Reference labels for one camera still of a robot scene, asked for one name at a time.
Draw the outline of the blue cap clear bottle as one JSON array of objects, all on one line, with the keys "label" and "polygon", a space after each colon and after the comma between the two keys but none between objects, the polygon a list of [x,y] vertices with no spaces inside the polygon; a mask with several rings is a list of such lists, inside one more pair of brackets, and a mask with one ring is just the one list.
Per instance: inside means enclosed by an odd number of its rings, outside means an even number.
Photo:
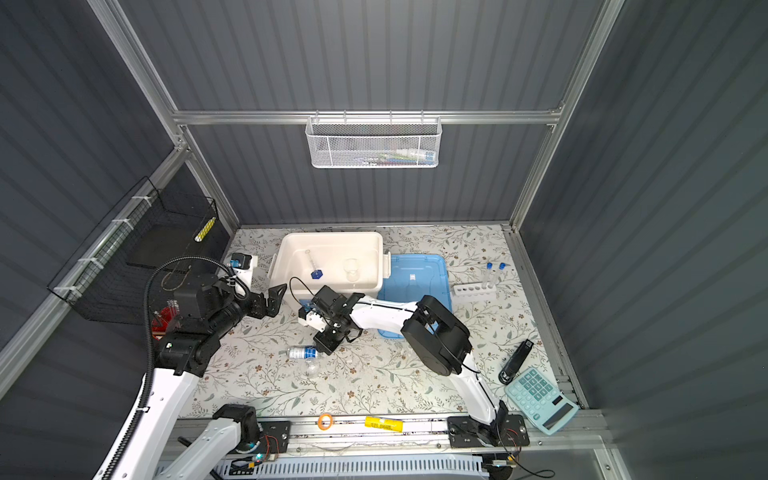
[{"label": "blue cap clear bottle", "polygon": [[287,351],[290,360],[314,361],[318,359],[318,350],[313,346],[295,346]]}]

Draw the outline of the small clear glass beaker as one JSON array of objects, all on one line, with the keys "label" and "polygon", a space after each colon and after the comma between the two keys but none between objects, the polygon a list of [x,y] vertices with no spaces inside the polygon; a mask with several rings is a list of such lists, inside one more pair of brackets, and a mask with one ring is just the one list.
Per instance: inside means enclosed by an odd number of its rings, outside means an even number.
[{"label": "small clear glass beaker", "polygon": [[315,378],[319,375],[320,362],[317,359],[307,359],[305,365],[305,374],[308,378]]}]

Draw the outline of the white plastic storage bin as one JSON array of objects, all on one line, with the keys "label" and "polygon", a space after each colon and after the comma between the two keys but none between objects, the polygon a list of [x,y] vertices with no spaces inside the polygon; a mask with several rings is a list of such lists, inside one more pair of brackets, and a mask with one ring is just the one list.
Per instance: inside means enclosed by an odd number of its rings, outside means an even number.
[{"label": "white plastic storage bin", "polygon": [[[319,280],[311,278],[312,268],[305,254],[310,249],[323,271]],[[375,297],[383,280],[391,273],[391,254],[384,250],[383,237],[377,232],[311,232],[286,235],[269,269],[269,285],[287,284],[300,279],[293,293],[300,300],[327,285],[338,293],[363,293]],[[344,261],[356,258],[360,266],[357,283],[347,281]]]}]

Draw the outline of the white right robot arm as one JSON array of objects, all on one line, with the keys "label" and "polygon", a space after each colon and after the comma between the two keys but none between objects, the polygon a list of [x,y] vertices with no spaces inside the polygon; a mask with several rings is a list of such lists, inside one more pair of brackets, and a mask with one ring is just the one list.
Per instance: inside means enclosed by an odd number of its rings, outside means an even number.
[{"label": "white right robot arm", "polygon": [[398,303],[323,286],[299,308],[298,318],[316,331],[315,347],[325,355],[366,330],[400,334],[427,369],[449,379],[474,423],[470,434],[481,444],[510,450],[529,444],[525,432],[508,426],[509,408],[476,365],[469,329],[435,297]]}]

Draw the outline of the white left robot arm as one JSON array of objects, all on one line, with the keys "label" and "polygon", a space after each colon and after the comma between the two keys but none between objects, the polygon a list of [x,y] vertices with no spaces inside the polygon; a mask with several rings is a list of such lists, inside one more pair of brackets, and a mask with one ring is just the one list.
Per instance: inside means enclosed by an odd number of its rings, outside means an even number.
[{"label": "white left robot arm", "polygon": [[262,460],[268,454],[254,408],[226,404],[204,432],[163,472],[156,470],[182,407],[205,376],[223,338],[244,318],[276,317],[287,284],[254,293],[247,282],[253,266],[238,254],[214,271],[187,280],[171,295],[175,313],[162,338],[152,332],[155,312],[146,284],[142,312],[147,370],[138,396],[113,445],[95,473],[97,479],[203,479],[229,453]]}]

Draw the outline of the blue base graduated cylinder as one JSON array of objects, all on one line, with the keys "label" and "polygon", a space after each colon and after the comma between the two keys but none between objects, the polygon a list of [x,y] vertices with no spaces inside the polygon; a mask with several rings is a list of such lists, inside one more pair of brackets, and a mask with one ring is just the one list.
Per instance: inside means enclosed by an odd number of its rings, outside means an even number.
[{"label": "blue base graduated cylinder", "polygon": [[310,266],[312,268],[312,271],[311,271],[311,274],[310,274],[311,278],[314,279],[314,280],[321,279],[323,277],[323,271],[319,268],[319,265],[315,261],[315,258],[314,258],[313,254],[312,254],[312,251],[310,249],[306,249],[305,250],[305,254],[306,254],[306,256],[307,256],[307,258],[308,258],[308,260],[310,262]]}]

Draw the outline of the clear glass flask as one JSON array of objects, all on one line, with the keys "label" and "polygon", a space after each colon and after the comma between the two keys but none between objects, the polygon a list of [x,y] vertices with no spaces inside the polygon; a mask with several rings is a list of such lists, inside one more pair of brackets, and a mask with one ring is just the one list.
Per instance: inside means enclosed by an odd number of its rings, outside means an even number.
[{"label": "clear glass flask", "polygon": [[360,266],[356,258],[348,258],[343,265],[347,281],[357,283],[360,279]]}]

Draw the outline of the blue plastic bin lid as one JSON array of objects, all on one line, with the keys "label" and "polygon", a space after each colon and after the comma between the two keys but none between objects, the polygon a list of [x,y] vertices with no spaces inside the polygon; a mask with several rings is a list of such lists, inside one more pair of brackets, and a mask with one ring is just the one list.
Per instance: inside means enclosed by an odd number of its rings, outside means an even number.
[{"label": "blue plastic bin lid", "polygon": [[393,255],[390,276],[383,280],[377,298],[407,303],[419,301],[425,295],[435,297],[453,311],[444,258],[426,254]]}]

